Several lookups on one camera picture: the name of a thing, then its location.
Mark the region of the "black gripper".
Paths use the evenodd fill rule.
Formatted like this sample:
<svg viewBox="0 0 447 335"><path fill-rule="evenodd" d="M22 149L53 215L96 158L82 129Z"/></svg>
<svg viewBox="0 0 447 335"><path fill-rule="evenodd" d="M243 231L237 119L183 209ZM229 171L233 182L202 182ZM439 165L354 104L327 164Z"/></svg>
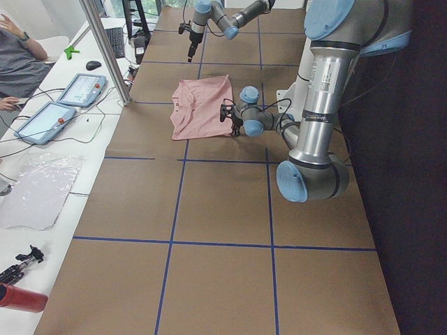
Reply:
<svg viewBox="0 0 447 335"><path fill-rule="evenodd" d="M221 123L225 122L225 120L230 119L232 121L232 136L238 137L240 136L240 128L243 126L243 120L237 116L238 109L235 105L226 105L221 104L220 112L219 112L219 121Z"/></svg>
<svg viewBox="0 0 447 335"><path fill-rule="evenodd" d="M196 22L189 22L189 23L180 23L179 24L179 34L183 34L185 31L189 32L189 40L191 41L191 45L189 48L189 53L187 56L187 61L189 63L192 62L194 52L197 50L198 45L202 43L203 36L205 33L205 25L204 24L198 24Z"/></svg>

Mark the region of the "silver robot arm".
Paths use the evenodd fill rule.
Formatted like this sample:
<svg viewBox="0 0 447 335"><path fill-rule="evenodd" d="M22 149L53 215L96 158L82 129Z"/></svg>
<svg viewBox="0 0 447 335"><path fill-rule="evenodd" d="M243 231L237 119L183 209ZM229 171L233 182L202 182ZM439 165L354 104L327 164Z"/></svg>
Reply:
<svg viewBox="0 0 447 335"><path fill-rule="evenodd" d="M350 72L360 57L405 48L412 14L412 1L313 1L304 28L314 59L301 120L262 110L254 87L245 87L237 103L221 105L220 120L231 119L235 132L243 127L255 137L271 127L290 147L276 171L288 201L330 199L346 190L347 167L328 147Z"/></svg>
<svg viewBox="0 0 447 335"><path fill-rule="evenodd" d="M246 8L236 12L236 14L227 16L222 5L218 1L198 1L193 13L193 19L188 23L183 22L179 25L179 34L185 31L189 32L189 47L187 61L192 62L196 50L203 41L205 28L208 21L212 20L221 30L223 35L231 40L238 35L240 28L247 25L259 15L268 14L275 4L275 1L254 1Z"/></svg>

